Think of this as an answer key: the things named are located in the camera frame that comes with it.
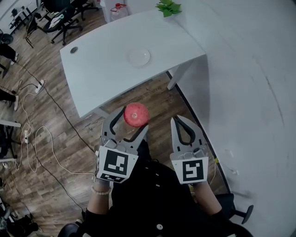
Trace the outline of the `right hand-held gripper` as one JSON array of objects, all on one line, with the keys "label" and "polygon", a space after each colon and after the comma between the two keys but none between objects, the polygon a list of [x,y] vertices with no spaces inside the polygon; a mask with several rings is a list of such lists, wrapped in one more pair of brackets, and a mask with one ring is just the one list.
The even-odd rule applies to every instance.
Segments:
[{"label": "right hand-held gripper", "polygon": [[170,159],[180,184],[207,181],[209,157],[202,147],[202,130],[191,120],[176,115],[171,118],[171,133],[174,153]]}]

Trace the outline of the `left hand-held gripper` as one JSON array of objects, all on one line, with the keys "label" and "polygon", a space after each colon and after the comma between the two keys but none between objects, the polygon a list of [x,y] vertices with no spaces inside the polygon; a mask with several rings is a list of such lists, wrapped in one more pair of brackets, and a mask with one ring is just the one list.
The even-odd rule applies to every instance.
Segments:
[{"label": "left hand-held gripper", "polygon": [[148,132],[148,124],[141,126],[126,139],[125,108],[114,110],[102,123],[100,146],[95,149],[94,182],[126,181],[138,160],[138,151]]}]

